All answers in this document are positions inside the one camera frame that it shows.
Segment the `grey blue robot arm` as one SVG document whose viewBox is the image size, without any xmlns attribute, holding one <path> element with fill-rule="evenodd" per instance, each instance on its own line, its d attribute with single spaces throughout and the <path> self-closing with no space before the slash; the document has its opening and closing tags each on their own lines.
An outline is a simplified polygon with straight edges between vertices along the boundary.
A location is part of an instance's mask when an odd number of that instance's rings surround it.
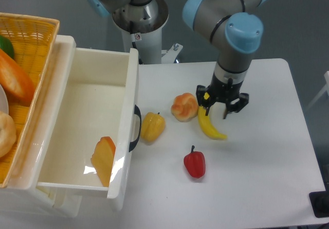
<svg viewBox="0 0 329 229">
<path fill-rule="evenodd" d="M 238 113 L 249 102 L 241 93 L 255 52 L 264 31 L 262 21 L 251 10 L 267 0 L 187 0 L 182 19 L 194 32 L 219 50 L 209 86 L 198 85 L 198 105 L 208 115 L 217 102 L 226 107 L 224 114 Z"/>
</svg>

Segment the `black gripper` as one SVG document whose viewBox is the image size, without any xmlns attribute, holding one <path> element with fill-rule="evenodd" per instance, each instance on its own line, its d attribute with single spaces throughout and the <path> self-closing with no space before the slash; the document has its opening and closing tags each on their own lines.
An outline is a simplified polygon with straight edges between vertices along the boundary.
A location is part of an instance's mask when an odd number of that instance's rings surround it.
<svg viewBox="0 0 329 229">
<path fill-rule="evenodd" d="M 227 82 L 222 82 L 213 75 L 208 87 L 198 85 L 196 98 L 198 105 L 205 110 L 205 116 L 208 116 L 209 108 L 216 102 L 224 103 L 226 106 L 223 119 L 226 119 L 228 114 L 240 112 L 249 103 L 249 94 L 240 93 L 242 84 L 234 84 L 231 78 Z"/>
</svg>

